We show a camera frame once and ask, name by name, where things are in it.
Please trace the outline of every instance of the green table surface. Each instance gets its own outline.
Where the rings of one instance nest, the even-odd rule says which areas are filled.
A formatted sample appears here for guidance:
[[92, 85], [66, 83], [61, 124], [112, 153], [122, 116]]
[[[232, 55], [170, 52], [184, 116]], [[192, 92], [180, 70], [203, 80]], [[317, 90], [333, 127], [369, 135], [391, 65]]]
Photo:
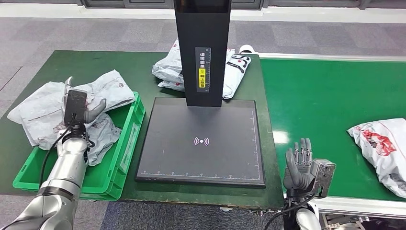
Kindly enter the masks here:
[[[65, 81], [69, 76], [73, 76], [72, 84], [80, 85], [94, 81], [102, 74], [115, 69], [133, 91], [139, 92], [146, 108], [146, 117], [140, 130], [121, 199], [229, 207], [281, 208], [283, 206], [281, 178], [275, 145], [272, 141], [258, 56], [252, 56], [252, 62], [234, 98], [256, 101], [267, 187], [257, 189], [134, 181], [154, 98], [157, 96], [184, 96], [181, 92], [158, 87], [158, 80], [151, 74], [152, 65], [165, 56], [166, 53], [55, 51], [8, 111], [48, 81]], [[23, 132], [23, 127], [9, 121], [6, 116], [0, 119], [0, 128], [2, 130], [0, 132], [0, 181], [2, 181], [0, 193], [26, 195], [28, 192], [14, 189], [12, 181], [30, 154], [32, 147]]]
[[329, 196], [405, 201], [386, 189], [347, 129], [406, 116], [406, 63], [262, 59], [281, 176], [284, 155], [310, 138], [313, 157], [337, 164]]

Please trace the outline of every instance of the yellow label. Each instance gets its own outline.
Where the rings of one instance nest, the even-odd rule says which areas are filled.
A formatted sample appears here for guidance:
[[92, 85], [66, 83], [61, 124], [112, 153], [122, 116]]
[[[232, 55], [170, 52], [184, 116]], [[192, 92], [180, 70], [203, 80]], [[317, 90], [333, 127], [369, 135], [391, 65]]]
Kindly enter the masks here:
[[199, 69], [199, 88], [206, 88], [206, 69]]

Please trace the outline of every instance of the green workbench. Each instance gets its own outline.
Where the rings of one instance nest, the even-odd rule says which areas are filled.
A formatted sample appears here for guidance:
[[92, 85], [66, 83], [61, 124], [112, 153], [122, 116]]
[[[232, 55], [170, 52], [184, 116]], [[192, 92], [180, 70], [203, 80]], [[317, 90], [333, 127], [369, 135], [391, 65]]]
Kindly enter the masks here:
[[[139, 92], [146, 108], [146, 118], [140, 130], [121, 199], [224, 207], [281, 208], [283, 206], [281, 178], [275, 146], [272, 141], [271, 124], [258, 56], [252, 56], [245, 80], [242, 81], [234, 98], [256, 101], [267, 187], [258, 189], [134, 181], [154, 98], [157, 96], [184, 96], [181, 92], [158, 87], [158, 80], [151, 74], [152, 65], [165, 56], [166, 53], [55, 51], [16, 99], [9, 111], [48, 81], [65, 81], [69, 76], [72, 76], [72, 84], [81, 85], [92, 82], [102, 74], [115, 69], [133, 91]], [[0, 181], [2, 181], [0, 193], [27, 194], [25, 191], [14, 189], [12, 181], [24, 164], [32, 147], [21, 125], [9, 121], [4, 116], [0, 119], [0, 127], [2, 129], [0, 132]]]

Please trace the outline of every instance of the black scanning stand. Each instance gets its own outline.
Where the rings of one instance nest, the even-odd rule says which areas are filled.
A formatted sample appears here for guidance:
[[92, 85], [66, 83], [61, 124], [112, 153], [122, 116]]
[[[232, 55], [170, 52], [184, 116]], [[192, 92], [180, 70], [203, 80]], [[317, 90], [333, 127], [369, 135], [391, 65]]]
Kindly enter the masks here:
[[136, 180], [265, 187], [254, 101], [222, 101], [231, 0], [174, 0], [185, 98], [155, 98]]

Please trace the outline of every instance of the white plastic bag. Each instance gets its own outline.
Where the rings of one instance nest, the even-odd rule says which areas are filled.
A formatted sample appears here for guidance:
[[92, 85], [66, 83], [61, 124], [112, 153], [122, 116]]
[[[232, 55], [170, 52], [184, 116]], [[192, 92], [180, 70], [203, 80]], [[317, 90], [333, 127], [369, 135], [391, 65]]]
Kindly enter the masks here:
[[[224, 84], [223, 84], [223, 98], [230, 99], [234, 96], [242, 78], [251, 63], [251, 58], [242, 55], [232, 55], [230, 60], [226, 63], [224, 70]], [[185, 91], [183, 83], [164, 80], [158, 84], [159, 87]]]
[[[226, 62], [228, 62], [235, 53], [236, 51], [234, 49], [227, 49]], [[152, 74], [164, 81], [183, 83], [183, 75], [181, 72], [182, 61], [180, 59], [179, 41], [176, 39], [168, 55], [152, 66]]]
[[[23, 126], [32, 146], [38, 145], [43, 150], [50, 149], [56, 140], [57, 133], [66, 128], [62, 122], [64, 88], [65, 84], [62, 82], [48, 82], [7, 115], [8, 119]], [[130, 104], [135, 100], [134, 93], [115, 70], [103, 74], [92, 83], [80, 85], [74, 89], [86, 91], [89, 110], [97, 106], [103, 98], [107, 99], [104, 112]], [[121, 130], [114, 126], [106, 113], [101, 113], [91, 124], [85, 124], [85, 126], [89, 139], [95, 143], [95, 147], [88, 153], [90, 166], [93, 166], [102, 161], [106, 151], [118, 140]]]
[[406, 120], [367, 122], [347, 131], [375, 167], [379, 182], [406, 198]]

